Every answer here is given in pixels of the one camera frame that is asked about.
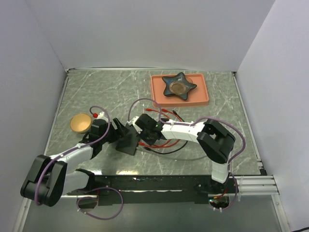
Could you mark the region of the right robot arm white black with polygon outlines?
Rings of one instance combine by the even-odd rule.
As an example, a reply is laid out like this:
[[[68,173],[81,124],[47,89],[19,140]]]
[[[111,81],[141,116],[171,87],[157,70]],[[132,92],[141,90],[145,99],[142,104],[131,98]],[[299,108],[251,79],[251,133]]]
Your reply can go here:
[[[212,161],[211,188],[223,192],[228,187],[228,158],[234,148],[235,137],[213,119],[206,122],[177,122],[172,119],[155,121],[147,114],[136,116],[132,125],[148,145],[158,140],[185,140],[200,144]]]

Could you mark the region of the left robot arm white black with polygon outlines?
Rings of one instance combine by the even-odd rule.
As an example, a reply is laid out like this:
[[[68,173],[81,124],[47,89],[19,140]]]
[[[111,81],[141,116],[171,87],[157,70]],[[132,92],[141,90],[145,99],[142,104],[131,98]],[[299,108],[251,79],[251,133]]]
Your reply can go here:
[[[114,143],[129,129],[117,118],[113,122],[95,119],[82,140],[57,155],[35,158],[20,190],[20,195],[38,205],[54,206],[62,195],[80,190],[91,194],[95,188],[95,174],[76,166],[93,159],[105,143]]]

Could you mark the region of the black network switch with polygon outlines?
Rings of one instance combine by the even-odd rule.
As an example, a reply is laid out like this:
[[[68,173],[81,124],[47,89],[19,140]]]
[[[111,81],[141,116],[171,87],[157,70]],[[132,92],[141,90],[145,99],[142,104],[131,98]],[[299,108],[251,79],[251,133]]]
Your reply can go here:
[[[128,133],[119,139],[115,150],[134,156],[140,141],[140,134],[131,125],[126,124],[125,128],[128,130]]]

